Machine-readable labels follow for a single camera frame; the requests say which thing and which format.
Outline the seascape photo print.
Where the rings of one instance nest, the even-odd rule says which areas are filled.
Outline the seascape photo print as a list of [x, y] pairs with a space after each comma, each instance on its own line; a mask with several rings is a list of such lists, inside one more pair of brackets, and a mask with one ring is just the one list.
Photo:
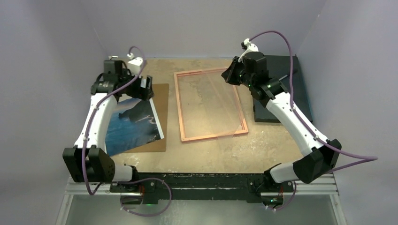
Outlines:
[[114, 109], [106, 133], [106, 151], [115, 156], [165, 138], [153, 99], [127, 98]]

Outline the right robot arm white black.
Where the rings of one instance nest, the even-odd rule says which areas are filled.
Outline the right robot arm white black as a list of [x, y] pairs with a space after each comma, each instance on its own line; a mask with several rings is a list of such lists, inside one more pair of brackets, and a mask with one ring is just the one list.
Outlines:
[[299, 180], [308, 184], [335, 168], [341, 143], [316, 130], [291, 100], [286, 86], [279, 79], [269, 76], [263, 53], [248, 52], [241, 57], [235, 56], [222, 73], [222, 78], [228, 84], [246, 86], [251, 96], [281, 122], [303, 156], [266, 170], [263, 179], [266, 189], [274, 191], [285, 181]]

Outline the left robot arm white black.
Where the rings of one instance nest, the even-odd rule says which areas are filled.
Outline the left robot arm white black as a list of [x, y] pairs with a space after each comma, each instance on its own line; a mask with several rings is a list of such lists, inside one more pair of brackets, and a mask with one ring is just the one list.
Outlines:
[[119, 98], [127, 95], [147, 101], [153, 97], [152, 77], [142, 78], [146, 61], [105, 60], [103, 72], [91, 86], [90, 108], [83, 129], [62, 158], [74, 182], [121, 182], [129, 192], [140, 185], [134, 166], [117, 165], [106, 150], [106, 133]]

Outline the brown cardboard backing board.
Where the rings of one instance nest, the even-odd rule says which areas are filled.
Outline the brown cardboard backing board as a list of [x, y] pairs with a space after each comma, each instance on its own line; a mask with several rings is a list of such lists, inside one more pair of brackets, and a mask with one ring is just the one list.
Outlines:
[[168, 94], [169, 84], [154, 84], [154, 97], [151, 98], [153, 104], [153, 115], [156, 121], [156, 127], [159, 132], [160, 139], [146, 141], [145, 144], [129, 148], [125, 153], [141, 153], [141, 152], [165, 152], [167, 143], [167, 123], [168, 123]]

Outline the small hammer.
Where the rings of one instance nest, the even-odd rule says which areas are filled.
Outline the small hammer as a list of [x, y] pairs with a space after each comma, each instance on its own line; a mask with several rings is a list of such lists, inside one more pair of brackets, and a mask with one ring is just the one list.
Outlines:
[[[297, 73], [297, 72], [298, 72], [297, 69], [293, 69], [292, 75], [294, 75], [294, 74]], [[282, 77], [280, 77], [279, 80], [281, 81], [281, 80], [283, 80], [283, 79], [285, 79], [285, 78], [287, 78], [287, 77], [289, 77], [289, 76], [290, 76], [290, 74], [285, 74], [285, 75], [283, 75]]]

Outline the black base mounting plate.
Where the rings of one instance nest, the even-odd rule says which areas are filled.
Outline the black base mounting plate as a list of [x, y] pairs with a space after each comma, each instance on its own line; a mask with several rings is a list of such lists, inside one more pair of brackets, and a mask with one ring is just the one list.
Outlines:
[[159, 200], [223, 200], [247, 203], [282, 202], [280, 192], [293, 192], [293, 183], [269, 183], [262, 173], [170, 173], [140, 172], [138, 184], [113, 184], [111, 193], [137, 194], [143, 204]]

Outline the aluminium rail frame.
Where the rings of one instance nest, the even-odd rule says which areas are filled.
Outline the aluminium rail frame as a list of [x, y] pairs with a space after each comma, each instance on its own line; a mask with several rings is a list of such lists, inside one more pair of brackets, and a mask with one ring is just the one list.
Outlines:
[[[292, 163], [277, 164], [263, 173], [154, 173], [138, 172], [132, 165], [117, 165], [105, 149], [105, 130], [109, 125], [108, 106], [114, 106], [125, 88], [137, 85], [140, 76], [133, 75], [124, 62], [107, 60], [105, 72], [98, 76], [83, 133], [73, 147], [63, 151], [63, 160], [74, 182], [84, 183], [90, 195], [91, 183], [109, 184], [110, 191], [131, 197], [142, 194], [141, 202], [156, 204], [160, 199], [225, 200], [263, 203], [267, 209], [279, 211], [289, 202], [283, 194], [295, 195], [297, 182], [309, 184], [335, 170], [342, 146], [318, 131], [293, 101], [293, 88], [268, 75], [266, 58], [253, 53], [235, 57], [222, 73], [231, 85], [246, 86], [263, 107], [274, 114], [287, 129], [302, 152]], [[96, 87], [110, 77], [111, 89]]]

